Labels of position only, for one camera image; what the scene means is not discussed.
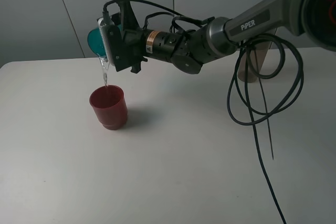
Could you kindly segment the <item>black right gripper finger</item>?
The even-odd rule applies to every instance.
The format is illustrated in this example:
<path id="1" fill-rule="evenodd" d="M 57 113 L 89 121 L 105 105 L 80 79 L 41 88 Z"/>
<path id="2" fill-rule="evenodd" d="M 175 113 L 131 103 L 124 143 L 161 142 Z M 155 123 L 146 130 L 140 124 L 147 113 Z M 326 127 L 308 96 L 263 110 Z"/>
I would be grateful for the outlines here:
<path id="1" fill-rule="evenodd" d="M 133 12 L 129 1 L 122 1 L 118 3 L 121 13 L 121 28 L 122 30 L 137 30 L 139 23 Z"/>
<path id="2" fill-rule="evenodd" d="M 143 56 L 136 56 L 131 63 L 131 72 L 139 73 L 141 71 L 141 63 L 147 61 L 148 60 Z"/>

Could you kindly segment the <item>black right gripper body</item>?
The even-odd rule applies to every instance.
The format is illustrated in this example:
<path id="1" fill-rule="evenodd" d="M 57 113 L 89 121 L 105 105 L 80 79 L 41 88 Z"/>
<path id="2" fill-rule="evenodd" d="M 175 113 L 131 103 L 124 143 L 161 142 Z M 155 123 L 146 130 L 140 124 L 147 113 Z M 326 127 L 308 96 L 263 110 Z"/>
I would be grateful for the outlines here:
<path id="1" fill-rule="evenodd" d="M 120 72 L 131 68 L 132 60 L 136 56 L 143 56 L 143 33 L 137 30 L 121 30 L 121 43 L 118 55 L 120 57 L 120 67 L 115 68 Z"/>

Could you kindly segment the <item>grey Piper robot right arm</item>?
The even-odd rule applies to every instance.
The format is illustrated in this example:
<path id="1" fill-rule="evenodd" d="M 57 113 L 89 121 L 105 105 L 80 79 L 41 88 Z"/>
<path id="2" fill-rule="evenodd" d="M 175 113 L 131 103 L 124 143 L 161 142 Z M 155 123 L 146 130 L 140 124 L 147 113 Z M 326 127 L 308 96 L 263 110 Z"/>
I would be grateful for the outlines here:
<path id="1" fill-rule="evenodd" d="M 191 19 L 161 7 L 160 14 L 173 16 L 170 32 L 140 27 L 131 0 L 114 2 L 120 11 L 110 15 L 104 6 L 99 30 L 108 61 L 117 71 L 130 68 L 138 73 L 141 63 L 152 58 L 197 74 L 204 64 L 233 54 L 241 42 L 262 41 L 266 32 L 279 27 L 335 50 L 335 0 L 264 0 L 233 19 Z"/>

